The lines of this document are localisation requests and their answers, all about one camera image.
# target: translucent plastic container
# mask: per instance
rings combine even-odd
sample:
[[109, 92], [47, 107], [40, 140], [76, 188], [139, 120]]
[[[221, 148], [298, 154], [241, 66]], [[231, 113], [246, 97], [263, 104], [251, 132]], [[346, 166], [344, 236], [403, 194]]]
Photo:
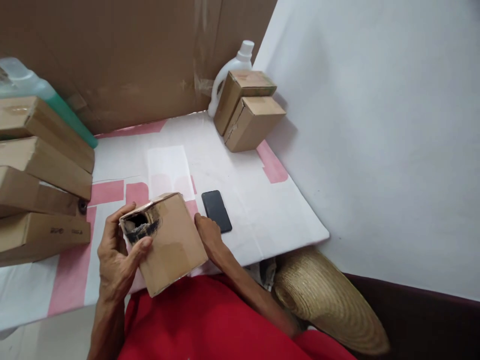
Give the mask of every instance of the translucent plastic container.
[[48, 81], [41, 79], [15, 57], [0, 59], [0, 67], [7, 73], [11, 83], [0, 83], [0, 99], [37, 96], [45, 101], [85, 142], [92, 148], [98, 140], [57, 94]]
[[218, 75], [213, 82], [213, 87], [211, 89], [211, 101], [208, 105], [208, 115], [212, 118], [217, 112], [217, 107], [219, 106], [220, 96], [224, 89], [223, 85], [219, 91], [219, 86], [222, 84], [230, 70], [252, 70], [252, 50], [254, 49], [254, 42], [250, 40], [244, 40], [241, 43], [240, 50], [236, 53], [236, 57], [227, 62], [220, 70]]

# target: green liquid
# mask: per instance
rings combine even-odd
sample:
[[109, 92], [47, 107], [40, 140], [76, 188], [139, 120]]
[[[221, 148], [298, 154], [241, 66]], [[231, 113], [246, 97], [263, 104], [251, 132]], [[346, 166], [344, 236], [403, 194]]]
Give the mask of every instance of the green liquid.
[[83, 122], [72, 111], [70, 106], [58, 95], [55, 95], [45, 102], [68, 124], [90, 147], [97, 147], [99, 141], [92, 135]]

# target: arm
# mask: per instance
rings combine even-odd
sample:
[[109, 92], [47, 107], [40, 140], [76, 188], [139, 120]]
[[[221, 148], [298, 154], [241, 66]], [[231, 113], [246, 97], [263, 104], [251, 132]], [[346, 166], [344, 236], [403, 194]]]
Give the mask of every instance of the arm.
[[287, 334], [298, 335], [297, 324], [282, 310], [272, 294], [253, 280], [223, 243], [219, 226], [208, 217], [195, 215], [195, 224], [208, 258], [232, 280], [236, 292], [257, 313]]
[[127, 254], [119, 220], [135, 206], [132, 203], [121, 207], [105, 222], [98, 246], [100, 290], [87, 360], [114, 360], [124, 344], [125, 297], [132, 287], [140, 260], [152, 244], [151, 237], [144, 237]]

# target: cardboard box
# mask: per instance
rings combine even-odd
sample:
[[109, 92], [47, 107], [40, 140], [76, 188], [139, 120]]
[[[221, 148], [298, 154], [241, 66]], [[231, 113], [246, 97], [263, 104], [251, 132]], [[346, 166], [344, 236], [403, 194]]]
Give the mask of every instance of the cardboard box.
[[49, 258], [90, 242], [90, 223], [36, 212], [0, 219], [0, 267]]
[[4, 1], [0, 57], [19, 58], [90, 131], [108, 133], [206, 110], [245, 39], [254, 63], [276, 3]]
[[286, 112], [271, 97], [242, 97], [223, 136], [232, 152], [255, 150]]
[[153, 238], [150, 252], [140, 263], [152, 298], [208, 260], [197, 228], [178, 192], [165, 193], [122, 216], [120, 226], [132, 245], [145, 236]]
[[225, 134], [241, 97], [272, 96], [276, 89], [277, 86], [261, 71], [229, 71], [213, 118], [218, 133]]
[[36, 136], [0, 141], [0, 166], [9, 166], [26, 172], [69, 193], [90, 200], [92, 174]]
[[36, 96], [0, 99], [0, 141], [39, 137], [90, 174], [95, 152]]
[[0, 166], [0, 218], [26, 212], [75, 216], [79, 200], [26, 172]]

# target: black phone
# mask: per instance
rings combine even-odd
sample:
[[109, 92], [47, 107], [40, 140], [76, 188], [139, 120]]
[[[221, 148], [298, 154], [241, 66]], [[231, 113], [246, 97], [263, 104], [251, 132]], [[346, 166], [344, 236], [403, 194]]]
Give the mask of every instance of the black phone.
[[201, 199], [205, 206], [206, 216], [217, 223], [220, 227], [220, 232], [223, 234], [232, 231], [232, 223], [227, 214], [227, 209], [225, 209], [220, 191], [204, 192], [201, 195]]

